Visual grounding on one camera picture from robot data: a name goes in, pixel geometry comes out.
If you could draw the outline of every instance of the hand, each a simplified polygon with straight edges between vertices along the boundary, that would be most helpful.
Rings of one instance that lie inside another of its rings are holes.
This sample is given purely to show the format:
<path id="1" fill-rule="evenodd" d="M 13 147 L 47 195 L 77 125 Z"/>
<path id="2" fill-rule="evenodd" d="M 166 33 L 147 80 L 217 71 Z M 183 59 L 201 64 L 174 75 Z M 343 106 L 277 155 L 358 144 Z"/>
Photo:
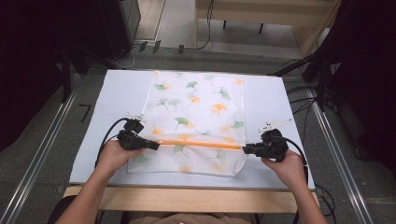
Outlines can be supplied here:
<path id="1" fill-rule="evenodd" d="M 132 157 L 141 155 L 143 149 L 125 150 L 119 141 L 111 140 L 103 149 L 96 170 L 105 171 L 108 177 L 120 169 Z"/>
<path id="2" fill-rule="evenodd" d="M 282 162 L 267 158 L 262 158 L 262 162 L 275 171 L 279 179 L 292 191 L 306 186 L 303 160 L 299 154 L 288 149 Z"/>

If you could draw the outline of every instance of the wooden table edge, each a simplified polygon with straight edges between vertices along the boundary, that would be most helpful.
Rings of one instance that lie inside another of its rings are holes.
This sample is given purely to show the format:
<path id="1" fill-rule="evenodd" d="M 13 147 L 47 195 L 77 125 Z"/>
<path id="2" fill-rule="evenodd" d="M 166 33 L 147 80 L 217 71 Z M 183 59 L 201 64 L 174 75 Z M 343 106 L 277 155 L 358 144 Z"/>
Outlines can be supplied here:
<path id="1" fill-rule="evenodd" d="M 64 197 L 77 195 L 81 188 L 67 188 Z M 317 194 L 312 192 L 312 195 L 318 202 Z M 280 190 L 107 187 L 100 210 L 295 213 L 297 205 L 291 192 Z"/>

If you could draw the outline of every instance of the person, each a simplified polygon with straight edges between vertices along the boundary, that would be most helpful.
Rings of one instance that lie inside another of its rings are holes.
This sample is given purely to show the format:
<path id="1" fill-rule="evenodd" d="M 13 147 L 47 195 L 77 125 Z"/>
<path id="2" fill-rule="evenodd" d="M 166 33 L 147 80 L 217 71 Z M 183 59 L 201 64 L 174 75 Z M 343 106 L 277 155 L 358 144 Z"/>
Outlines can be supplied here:
<path id="1" fill-rule="evenodd" d="M 70 203 L 56 223 L 94 223 L 108 180 L 130 158 L 143 153 L 143 149 L 124 150 L 118 141 L 109 141 L 99 162 L 78 196 Z M 276 172 L 279 179 L 289 187 L 297 202 L 300 218 L 304 224 L 327 223 L 318 204 L 305 183 L 301 156 L 288 150 L 282 162 L 262 158 L 262 162 Z M 131 223 L 175 223 L 175 218 L 187 218 L 192 223 L 252 223 L 247 214 L 167 214 L 136 213 Z M 178 223 L 189 223 L 180 220 Z"/>

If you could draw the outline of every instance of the black cable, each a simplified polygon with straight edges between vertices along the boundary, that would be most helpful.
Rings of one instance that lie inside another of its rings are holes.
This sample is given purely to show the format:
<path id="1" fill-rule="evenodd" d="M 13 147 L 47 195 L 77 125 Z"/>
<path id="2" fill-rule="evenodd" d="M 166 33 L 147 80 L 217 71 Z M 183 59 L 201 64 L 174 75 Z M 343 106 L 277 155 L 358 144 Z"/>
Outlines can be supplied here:
<path id="1" fill-rule="evenodd" d="M 105 145 L 111 140 L 111 139 L 113 139 L 113 138 L 115 138 L 115 137 L 117 137 L 117 135 L 118 134 L 116 134 L 116 135 L 114 135 L 114 136 L 112 136 L 112 137 L 110 137 L 109 139 L 107 139 L 107 141 L 105 142 Z"/>
<path id="2" fill-rule="evenodd" d="M 128 121 L 127 118 L 119 119 L 119 120 L 117 120 L 116 122 L 114 122 L 114 124 L 111 125 L 111 127 L 108 129 L 108 131 L 107 131 L 105 137 L 103 138 L 102 144 L 101 144 L 100 147 L 99 147 L 98 156 L 97 156 L 96 162 L 95 162 L 95 168 L 96 168 L 97 163 L 99 162 L 100 154 L 102 153 L 103 148 L 105 148 L 105 144 L 108 142 L 108 140 L 107 140 L 108 135 L 111 133 L 111 131 L 113 130 L 113 128 L 116 127 L 116 125 L 117 125 L 118 123 L 120 123 L 121 121 L 123 121 L 123 120 Z"/>
<path id="3" fill-rule="evenodd" d="M 330 210 L 330 214 L 323 214 L 323 216 L 328 217 L 331 216 L 332 214 L 334 214 L 335 211 L 335 201 L 334 198 L 332 197 L 332 195 L 330 194 L 330 192 L 328 190 L 326 190 L 325 188 L 323 188 L 321 185 L 319 184 L 315 184 L 317 187 L 320 187 L 321 189 L 323 189 L 330 197 L 330 199 L 332 200 L 332 207 L 328 204 L 329 210 Z"/>
<path id="4" fill-rule="evenodd" d="M 290 59 L 290 60 L 288 60 L 288 61 L 285 61 L 285 62 L 283 63 L 283 65 L 282 65 L 282 69 L 285 68 L 285 66 L 286 66 L 287 63 L 293 62 L 293 61 L 298 61 L 298 60 L 299 60 L 299 59 Z"/>
<path id="5" fill-rule="evenodd" d="M 304 141 L 305 141 L 306 121 L 307 121 L 307 119 L 308 119 L 309 110 L 311 109 L 313 103 L 314 103 L 314 102 L 312 102 L 312 103 L 309 105 L 309 107 L 308 107 L 307 110 L 306 110 L 306 114 L 305 114 L 304 127 L 303 127 L 303 142 L 302 142 L 303 145 L 304 145 Z"/>
<path id="6" fill-rule="evenodd" d="M 304 169 L 304 175 L 305 175 L 305 183 L 308 184 L 308 167 L 306 166 L 307 162 L 306 162 L 305 154 L 303 153 L 303 151 L 297 146 L 297 144 L 295 144 L 289 138 L 279 137 L 279 136 L 271 136 L 269 138 L 271 138 L 271 139 L 279 139 L 279 140 L 284 140 L 284 141 L 290 142 L 292 145 L 294 145 L 297 148 L 297 150 L 300 152 L 300 155 L 301 155 L 301 157 L 303 159 L 303 165 L 304 165 L 303 169 Z M 294 216 L 293 224 L 297 224 L 299 218 L 300 218 L 300 213 L 297 210 L 296 211 L 296 215 Z"/>
<path id="7" fill-rule="evenodd" d="M 315 101 L 308 101 L 308 102 L 306 102 L 305 104 L 303 104 L 303 105 L 301 105 L 300 107 L 298 107 L 298 109 L 296 109 L 294 112 L 293 112 L 293 115 L 295 115 L 295 114 L 297 114 L 297 113 L 299 113 L 299 112 L 301 112 L 301 111 L 303 111 L 303 110 L 306 110 L 309 106 L 307 106 L 307 107 L 304 107 L 304 106 L 306 106 L 306 105 L 308 105 L 308 104 L 313 104 Z"/>
<path id="8" fill-rule="evenodd" d="M 302 98 L 302 99 L 290 101 L 289 104 L 294 104 L 294 103 L 301 102 L 301 101 L 304 101 L 304 100 L 314 100 L 314 101 L 317 101 L 317 100 L 318 100 L 318 97 L 307 97 L 307 98 Z"/>
<path id="9" fill-rule="evenodd" d="M 326 198 L 323 197 L 323 196 L 321 196 L 321 195 L 320 195 L 320 198 L 321 198 L 321 199 L 323 200 L 323 202 L 325 202 L 326 205 L 330 208 L 330 204 L 329 204 L 329 202 L 326 200 Z M 325 216 L 325 217 L 332 216 L 332 222 L 333 222 L 334 224 L 337 223 L 337 219 L 335 218 L 335 213 L 334 213 L 333 210 L 330 212 L 330 214 L 326 214 L 326 215 L 323 214 L 323 216 Z"/>
<path id="10" fill-rule="evenodd" d="M 96 224 L 101 224 L 102 223 L 102 219 L 103 219 L 103 215 L 105 214 L 105 211 L 102 211 L 102 213 L 100 214 L 99 218 L 97 218 L 96 220 Z"/>
<path id="11" fill-rule="evenodd" d="M 289 95 L 294 91 L 306 90 L 306 89 L 317 90 L 318 88 L 317 87 L 309 87 L 309 86 L 299 86 L 299 87 L 291 88 L 290 90 L 286 91 L 286 94 Z"/>
<path id="12" fill-rule="evenodd" d="M 209 37 L 207 38 L 206 43 L 203 46 L 201 46 L 198 49 L 193 49 L 193 50 L 203 49 L 204 47 L 206 47 L 207 43 L 209 43 L 209 41 L 210 41 L 210 38 L 211 38 L 210 22 L 212 21 L 213 3 L 214 3 L 214 0 L 211 0 L 209 3 L 209 8 L 207 9 L 207 15 L 206 15 L 206 23 L 207 23 L 207 29 L 209 31 Z"/>

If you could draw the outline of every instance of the metal rail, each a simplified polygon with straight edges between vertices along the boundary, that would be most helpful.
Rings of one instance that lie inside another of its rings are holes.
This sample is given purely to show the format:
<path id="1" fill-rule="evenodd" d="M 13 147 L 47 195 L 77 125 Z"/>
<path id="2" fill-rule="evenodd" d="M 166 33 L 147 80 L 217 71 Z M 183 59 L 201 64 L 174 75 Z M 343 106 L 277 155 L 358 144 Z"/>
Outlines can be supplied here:
<path id="1" fill-rule="evenodd" d="M 59 130 L 61 129 L 61 126 L 70 109 L 70 106 L 71 104 L 73 104 L 80 82 L 79 74 L 75 74 L 73 81 L 76 85 L 75 88 L 71 92 L 69 98 L 59 107 L 58 112 L 56 113 L 55 118 L 49 126 L 46 135 L 41 141 L 41 144 L 38 147 L 35 156 L 33 157 L 29 167 L 27 168 L 21 182 L 16 187 L 14 194 L 12 195 L 12 198 L 7 206 L 7 209 L 0 219 L 1 224 L 15 223 L 17 216 L 21 211 L 21 208 L 23 207 L 23 204 L 25 203 L 33 184 L 35 183 L 41 167 L 43 166 L 50 152 L 52 143 Z"/>
<path id="2" fill-rule="evenodd" d="M 307 94 L 309 97 L 316 96 L 313 90 L 307 90 Z M 363 196 L 361 195 L 361 191 L 359 190 L 359 187 L 356 184 L 352 173 L 349 170 L 346 159 L 341 152 L 341 148 L 338 146 L 337 140 L 335 139 L 335 136 L 332 132 L 332 127 L 330 126 L 329 121 L 327 121 L 325 113 L 320 110 L 317 103 L 314 103 L 313 107 L 320 128 L 324 133 L 330 152 L 332 153 L 332 158 L 335 162 L 335 166 L 337 167 L 338 173 L 340 174 L 344 186 L 346 187 L 346 193 L 352 203 L 359 223 L 373 223 L 366 203 L 363 199 Z"/>

